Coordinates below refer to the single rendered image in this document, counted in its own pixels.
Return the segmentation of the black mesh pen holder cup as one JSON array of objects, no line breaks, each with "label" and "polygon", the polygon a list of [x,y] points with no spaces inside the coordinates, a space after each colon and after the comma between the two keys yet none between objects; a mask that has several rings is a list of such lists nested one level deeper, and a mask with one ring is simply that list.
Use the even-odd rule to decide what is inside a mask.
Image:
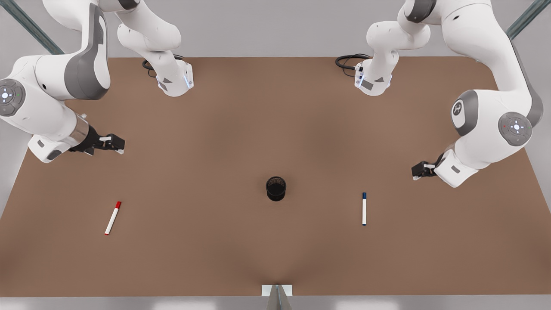
[{"label": "black mesh pen holder cup", "polygon": [[287,183],[282,177],[274,176],[267,180],[267,197],[273,202],[278,202],[282,200],[285,196],[286,189]]}]

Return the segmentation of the white marker with red cap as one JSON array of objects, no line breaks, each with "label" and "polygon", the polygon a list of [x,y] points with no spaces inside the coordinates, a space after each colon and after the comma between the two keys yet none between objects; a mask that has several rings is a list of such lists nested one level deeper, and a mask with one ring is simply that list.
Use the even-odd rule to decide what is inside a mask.
[{"label": "white marker with red cap", "polygon": [[115,208],[112,212],[112,215],[111,215],[111,217],[109,219],[109,222],[108,222],[108,226],[106,227],[105,232],[104,232],[104,234],[106,236],[108,236],[110,234],[111,230],[112,230],[112,226],[113,226],[113,224],[116,220],[116,216],[118,215],[118,211],[120,209],[120,206],[121,206],[121,202],[120,201],[116,202],[116,206],[115,206]]}]

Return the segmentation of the silver frame post with foot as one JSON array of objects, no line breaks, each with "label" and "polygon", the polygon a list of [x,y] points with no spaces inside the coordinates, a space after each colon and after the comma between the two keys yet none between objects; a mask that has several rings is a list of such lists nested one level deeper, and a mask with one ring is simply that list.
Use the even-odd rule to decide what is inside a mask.
[{"label": "silver frame post with foot", "polygon": [[262,297],[268,297],[267,310],[293,310],[288,297],[293,296],[292,285],[262,285]]}]

